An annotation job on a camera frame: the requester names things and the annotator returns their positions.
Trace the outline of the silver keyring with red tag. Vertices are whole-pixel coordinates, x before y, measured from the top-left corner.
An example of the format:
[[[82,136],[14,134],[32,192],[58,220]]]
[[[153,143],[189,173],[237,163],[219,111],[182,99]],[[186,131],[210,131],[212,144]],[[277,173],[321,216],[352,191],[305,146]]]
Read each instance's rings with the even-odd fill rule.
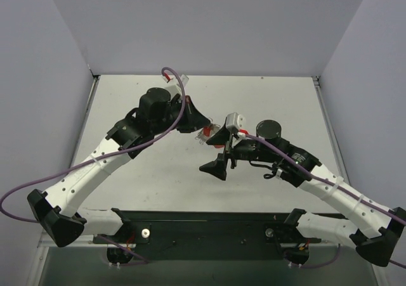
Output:
[[[214,136],[220,130],[220,128],[221,127],[218,124],[210,124],[203,127],[196,135],[195,139],[198,140],[201,145],[203,145],[209,138]]]

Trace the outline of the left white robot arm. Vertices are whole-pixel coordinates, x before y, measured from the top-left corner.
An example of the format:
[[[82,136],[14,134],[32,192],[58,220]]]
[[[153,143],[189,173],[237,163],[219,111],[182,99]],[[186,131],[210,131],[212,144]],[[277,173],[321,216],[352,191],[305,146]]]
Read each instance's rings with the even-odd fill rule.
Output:
[[[150,88],[78,169],[43,192],[29,193],[27,200],[36,220],[58,247],[70,245],[81,235],[108,235],[115,242],[124,242],[130,227],[119,210],[91,210],[82,203],[114,171],[154,143],[158,135],[172,129],[192,133],[210,123],[189,96],[182,98],[179,91]]]

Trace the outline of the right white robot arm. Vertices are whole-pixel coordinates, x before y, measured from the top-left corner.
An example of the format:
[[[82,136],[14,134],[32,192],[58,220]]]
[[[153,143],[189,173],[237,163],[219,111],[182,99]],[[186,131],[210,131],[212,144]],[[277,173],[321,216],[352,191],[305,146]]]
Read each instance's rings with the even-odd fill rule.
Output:
[[[343,215],[330,218],[303,209],[294,209],[284,229],[307,240],[320,239],[355,249],[373,265],[386,267],[405,227],[405,210],[390,209],[373,202],[331,172],[310,152],[282,138],[282,127],[275,120],[263,120],[250,135],[242,127],[239,114],[227,116],[217,131],[206,126],[200,140],[222,147],[217,158],[200,166],[200,171],[225,180],[227,169],[240,160],[253,167],[268,169],[266,179],[277,178],[308,192]]]

